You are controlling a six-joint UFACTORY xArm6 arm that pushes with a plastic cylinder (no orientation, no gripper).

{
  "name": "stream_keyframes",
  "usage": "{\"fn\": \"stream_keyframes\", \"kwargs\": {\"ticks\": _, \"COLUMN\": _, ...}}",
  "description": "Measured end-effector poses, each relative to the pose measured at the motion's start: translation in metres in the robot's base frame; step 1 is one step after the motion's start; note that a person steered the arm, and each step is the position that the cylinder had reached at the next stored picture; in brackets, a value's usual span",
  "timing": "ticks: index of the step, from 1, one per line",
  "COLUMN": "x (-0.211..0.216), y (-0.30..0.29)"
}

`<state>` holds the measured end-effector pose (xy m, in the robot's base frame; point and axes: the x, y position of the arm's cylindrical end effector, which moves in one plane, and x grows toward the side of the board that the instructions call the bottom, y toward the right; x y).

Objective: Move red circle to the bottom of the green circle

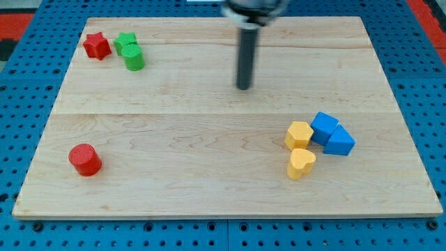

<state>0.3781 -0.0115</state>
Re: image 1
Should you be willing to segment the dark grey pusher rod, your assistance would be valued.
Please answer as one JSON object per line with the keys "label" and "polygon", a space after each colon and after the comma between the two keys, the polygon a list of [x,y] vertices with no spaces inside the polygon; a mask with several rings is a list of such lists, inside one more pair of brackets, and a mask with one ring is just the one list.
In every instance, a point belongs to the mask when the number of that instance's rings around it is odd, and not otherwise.
{"label": "dark grey pusher rod", "polygon": [[252,84],[258,34],[258,29],[240,29],[236,72],[236,86],[240,90],[248,90]]}

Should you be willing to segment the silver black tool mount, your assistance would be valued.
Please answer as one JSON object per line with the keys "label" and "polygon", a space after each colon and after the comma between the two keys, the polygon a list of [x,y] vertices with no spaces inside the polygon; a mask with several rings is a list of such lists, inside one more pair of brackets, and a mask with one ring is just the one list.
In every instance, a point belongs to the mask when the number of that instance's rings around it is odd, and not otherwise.
{"label": "silver black tool mount", "polygon": [[268,26],[287,9],[289,0],[226,0],[222,14],[241,29]]}

